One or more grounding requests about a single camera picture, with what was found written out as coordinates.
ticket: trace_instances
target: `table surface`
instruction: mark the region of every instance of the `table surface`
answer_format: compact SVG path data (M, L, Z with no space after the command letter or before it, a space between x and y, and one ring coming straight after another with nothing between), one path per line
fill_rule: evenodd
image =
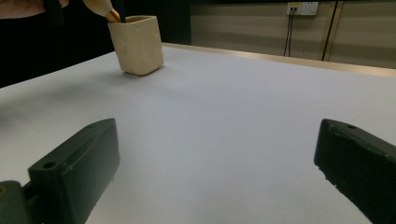
M313 163L318 129L337 119L396 145L396 78L163 53L146 77L113 52L0 89L0 180L27 183L35 161L115 118L120 168L87 223L370 223Z

